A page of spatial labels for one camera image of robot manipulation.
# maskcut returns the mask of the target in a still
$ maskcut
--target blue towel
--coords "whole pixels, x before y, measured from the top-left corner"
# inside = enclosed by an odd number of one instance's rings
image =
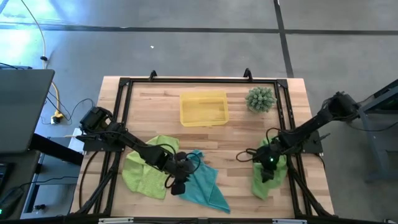
[[[204,156],[198,149],[195,149],[192,153],[195,153],[198,157]],[[195,167],[198,165],[197,156],[188,155]],[[180,198],[229,214],[231,211],[229,205],[216,185],[217,174],[218,170],[211,168],[201,160],[199,168],[190,175],[189,181],[185,183],[185,193],[181,194]]]

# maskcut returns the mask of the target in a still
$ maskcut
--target wooden tabletop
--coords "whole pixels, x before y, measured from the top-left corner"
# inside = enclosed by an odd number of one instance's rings
[[[98,106],[113,110],[120,77],[104,77],[99,93]],[[296,126],[310,119],[311,111],[305,91],[304,80],[301,78],[287,79],[290,99],[292,102]],[[288,218],[293,217],[292,199],[289,180],[286,178],[278,189],[269,192],[267,200],[261,200],[251,193],[252,163],[238,162],[235,155],[252,147],[257,148],[265,137],[266,130],[279,128],[276,105],[269,113],[254,114],[246,108],[244,97],[254,84],[224,84],[224,83],[134,83],[132,88],[129,116],[126,127],[133,135],[147,141],[163,134],[180,140],[181,151],[190,152],[200,149],[205,153],[204,161],[209,166],[218,169],[217,186],[228,202],[231,214],[195,203],[184,201],[167,192],[164,200],[146,197],[131,192],[121,177],[125,156],[131,152],[126,149],[119,166],[112,216],[129,217],[225,217],[225,218]],[[180,123],[181,93],[186,91],[224,90],[228,97],[229,121],[222,126],[186,128]],[[124,104],[126,91],[122,97],[120,114]],[[286,112],[285,99],[282,96],[282,106]],[[85,156],[81,174],[91,154]],[[71,212],[78,210],[78,192],[83,187],[83,203],[91,196],[98,185],[104,153],[99,152],[88,168],[83,186],[79,184]],[[314,156],[302,155],[308,188],[326,211],[333,213],[328,184],[321,160]],[[104,194],[101,210],[106,203]],[[304,211],[302,193],[298,190],[300,208]]]

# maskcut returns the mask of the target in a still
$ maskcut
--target green succulent plant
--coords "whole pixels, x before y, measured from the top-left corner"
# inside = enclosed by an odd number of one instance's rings
[[[246,105],[256,113],[268,112],[275,102],[273,92],[267,87],[254,87],[246,97]]]

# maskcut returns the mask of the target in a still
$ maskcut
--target concrete floor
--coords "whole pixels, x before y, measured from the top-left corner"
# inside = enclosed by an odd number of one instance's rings
[[[271,0],[25,0],[40,23],[115,27],[211,27],[277,29]],[[280,0],[286,29],[397,30],[397,1]],[[0,22],[32,22],[18,0],[10,0]],[[217,75],[287,77],[279,34],[45,31],[48,68],[62,103],[72,110],[98,98],[105,75]],[[0,62],[40,68],[37,29],[0,30]],[[398,36],[287,35],[294,77],[304,78],[312,113],[336,91],[355,100],[395,80]],[[44,136],[71,134],[90,107],[86,102],[67,125],[43,125]],[[52,105],[42,116],[49,122]],[[335,213],[362,220],[398,220],[398,182],[364,183],[373,169],[365,133],[330,123],[321,133],[326,175]]]

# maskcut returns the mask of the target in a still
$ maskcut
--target lime green towel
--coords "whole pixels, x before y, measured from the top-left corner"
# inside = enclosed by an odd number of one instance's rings
[[[180,145],[178,139],[168,136],[154,137],[149,140],[147,144],[169,144],[173,146],[176,151]],[[162,147],[172,152],[172,149],[168,146]],[[167,178],[167,174],[159,172],[157,169],[147,165],[135,151],[129,153],[124,161],[122,178],[132,192],[139,192],[148,197],[158,199],[164,199],[166,196],[164,182]]]
[[[261,141],[260,147],[267,144],[268,141],[265,138]],[[276,166],[277,168],[274,171],[274,179],[262,183],[262,177],[261,177],[262,165],[259,162],[253,163],[254,173],[253,173],[251,192],[255,196],[265,200],[268,197],[268,191],[270,189],[277,188],[283,183],[287,173],[286,156],[280,156],[279,162],[276,164]]]

